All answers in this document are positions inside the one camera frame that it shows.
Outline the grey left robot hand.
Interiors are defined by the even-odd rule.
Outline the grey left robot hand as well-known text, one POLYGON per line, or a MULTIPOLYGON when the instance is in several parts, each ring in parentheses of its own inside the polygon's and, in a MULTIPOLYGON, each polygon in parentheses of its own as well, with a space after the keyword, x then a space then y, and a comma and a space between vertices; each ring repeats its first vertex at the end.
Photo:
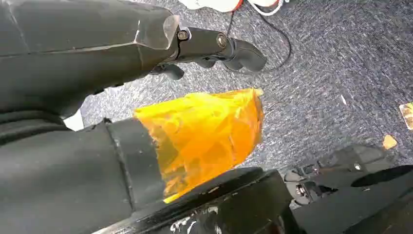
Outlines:
POLYGON ((66 127, 89 95, 178 63, 260 71, 251 43, 189 28, 131 0, 0 3, 0 231, 91 234, 159 202, 155 143, 139 120, 66 127))

